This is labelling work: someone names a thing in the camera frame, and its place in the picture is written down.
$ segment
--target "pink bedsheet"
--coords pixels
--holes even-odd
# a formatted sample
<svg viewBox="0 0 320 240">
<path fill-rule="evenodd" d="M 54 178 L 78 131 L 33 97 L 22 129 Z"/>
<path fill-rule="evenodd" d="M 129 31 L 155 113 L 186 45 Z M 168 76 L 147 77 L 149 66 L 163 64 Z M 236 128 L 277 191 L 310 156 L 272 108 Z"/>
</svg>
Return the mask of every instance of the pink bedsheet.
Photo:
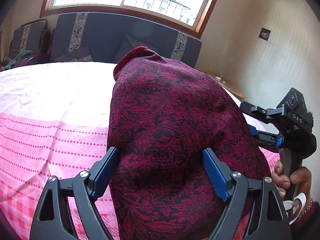
<svg viewBox="0 0 320 240">
<path fill-rule="evenodd" d="M 29 239 L 48 177 L 74 177 L 105 154 L 113 68 L 55 63 L 0 73 L 0 208 L 22 240 Z M 263 130 L 257 120 L 246 120 Z M 272 169 L 278 154 L 262 151 Z M 109 188 L 96 205 L 111 235 L 119 239 Z M 74 201 L 70 209 L 79 238 L 86 239 Z M 246 220 L 235 240 L 245 225 Z"/>
</svg>

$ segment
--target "red patterned cloth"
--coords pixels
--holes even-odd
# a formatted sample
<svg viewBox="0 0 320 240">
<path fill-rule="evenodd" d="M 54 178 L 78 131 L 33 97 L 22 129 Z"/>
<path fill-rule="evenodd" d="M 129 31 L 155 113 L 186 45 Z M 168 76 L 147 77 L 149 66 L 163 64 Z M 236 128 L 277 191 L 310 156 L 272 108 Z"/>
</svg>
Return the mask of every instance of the red patterned cloth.
<svg viewBox="0 0 320 240">
<path fill-rule="evenodd" d="M 225 204 L 203 149 L 247 178 L 270 176 L 243 114 L 210 76 L 146 47 L 122 59 L 114 78 L 107 147 L 121 152 L 110 182 L 120 239 L 208 237 Z"/>
</svg>

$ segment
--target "wall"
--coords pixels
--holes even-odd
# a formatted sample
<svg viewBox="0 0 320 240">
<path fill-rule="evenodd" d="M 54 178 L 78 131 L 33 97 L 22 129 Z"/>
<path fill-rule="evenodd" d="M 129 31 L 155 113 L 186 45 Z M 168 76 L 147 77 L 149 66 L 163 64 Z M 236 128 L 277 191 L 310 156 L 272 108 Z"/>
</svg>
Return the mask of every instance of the wall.
<svg viewBox="0 0 320 240">
<path fill-rule="evenodd" d="M 2 38 L 2 56 L 8 55 L 10 42 L 13 37 L 13 32 L 21 25 L 39 19 L 40 10 L 43 0 L 17 0 L 11 8 L 2 23 L 0 30 L 3 30 Z M 42 17 L 48 20 L 48 28 L 53 30 L 57 25 L 59 15 L 50 15 Z"/>
<path fill-rule="evenodd" d="M 262 27 L 271 30 L 268 41 L 258 38 Z M 218 0 L 201 41 L 196 69 L 220 69 L 246 101 L 264 108 L 298 89 L 320 138 L 320 22 L 305 0 Z M 320 152 L 303 164 L 320 200 Z"/>
</svg>

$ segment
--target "blue clamp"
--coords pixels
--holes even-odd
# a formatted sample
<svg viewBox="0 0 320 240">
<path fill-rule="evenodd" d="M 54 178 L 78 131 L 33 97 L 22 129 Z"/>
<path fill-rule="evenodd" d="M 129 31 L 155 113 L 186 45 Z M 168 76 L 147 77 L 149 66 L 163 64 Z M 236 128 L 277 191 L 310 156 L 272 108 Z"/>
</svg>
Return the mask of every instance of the blue clamp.
<svg viewBox="0 0 320 240">
<path fill-rule="evenodd" d="M 250 131 L 250 133 L 251 133 L 251 136 L 253 136 L 253 135 L 259 135 L 258 130 L 257 130 L 254 126 L 249 125 L 249 124 L 248 124 L 248 126 L 249 126 L 249 131 Z"/>
<path fill-rule="evenodd" d="M 96 201 L 105 193 L 119 161 L 118 149 L 110 147 L 102 160 L 95 162 L 89 170 L 90 177 L 87 190 L 93 201 Z"/>
<path fill-rule="evenodd" d="M 217 196 L 228 201 L 233 193 L 230 168 L 219 161 L 211 148 L 203 151 L 203 164 Z"/>
<path fill-rule="evenodd" d="M 280 137 L 278 140 L 277 140 L 277 144 L 276 144 L 276 147 L 279 148 L 283 145 L 283 142 L 284 142 L 284 138 L 283 137 Z"/>
</svg>

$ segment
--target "bracelet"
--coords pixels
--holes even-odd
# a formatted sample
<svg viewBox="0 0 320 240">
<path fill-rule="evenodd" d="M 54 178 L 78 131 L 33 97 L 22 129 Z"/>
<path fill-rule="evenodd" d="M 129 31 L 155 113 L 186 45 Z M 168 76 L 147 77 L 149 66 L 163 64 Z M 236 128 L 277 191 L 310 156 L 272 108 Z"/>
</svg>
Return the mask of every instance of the bracelet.
<svg viewBox="0 0 320 240">
<path fill-rule="evenodd" d="M 307 213 L 312 205 L 312 202 L 313 202 L 313 199 L 311 198 L 311 201 L 310 201 L 310 204 L 309 206 L 307 207 L 307 209 L 302 213 L 300 214 L 298 217 L 297 217 L 297 220 L 300 219 L 305 213 Z"/>
</svg>

